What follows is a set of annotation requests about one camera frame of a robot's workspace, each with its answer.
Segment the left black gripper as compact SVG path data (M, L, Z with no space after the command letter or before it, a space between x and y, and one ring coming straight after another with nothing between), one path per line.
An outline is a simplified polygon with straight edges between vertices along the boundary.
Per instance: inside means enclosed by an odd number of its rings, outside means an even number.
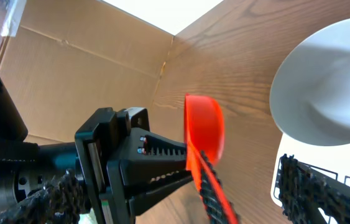
M135 223L191 182L187 147L149 132L146 108L99 108L78 129L75 146L98 223ZM121 144L121 160L117 153ZM126 187L125 184L137 184Z

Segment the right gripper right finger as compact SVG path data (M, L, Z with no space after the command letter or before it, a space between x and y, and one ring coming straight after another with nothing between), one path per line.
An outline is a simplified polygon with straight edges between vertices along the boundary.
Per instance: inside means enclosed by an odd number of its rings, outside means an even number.
M320 213L350 224L350 187L299 162L280 158L279 200L292 223L325 223Z

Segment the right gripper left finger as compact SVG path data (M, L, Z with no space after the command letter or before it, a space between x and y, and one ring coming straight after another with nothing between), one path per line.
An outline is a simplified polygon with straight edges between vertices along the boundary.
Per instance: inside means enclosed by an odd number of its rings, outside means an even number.
M239 224L240 217L226 198L221 181L204 151L200 153L200 174L199 193L210 223Z

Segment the red measuring scoop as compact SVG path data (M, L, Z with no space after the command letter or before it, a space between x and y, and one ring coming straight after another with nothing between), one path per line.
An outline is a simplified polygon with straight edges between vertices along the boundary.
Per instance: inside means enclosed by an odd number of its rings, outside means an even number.
M200 189L200 153L208 156L213 168L224 151L224 119L218 102L201 95L186 95L184 107L184 140L187 144L186 170Z

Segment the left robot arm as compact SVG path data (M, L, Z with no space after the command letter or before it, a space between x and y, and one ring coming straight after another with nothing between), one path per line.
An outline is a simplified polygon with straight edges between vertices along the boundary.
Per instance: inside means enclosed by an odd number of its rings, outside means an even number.
M0 223L134 223L192 180L186 146L152 133L144 108L100 108L73 142L26 134L0 78Z

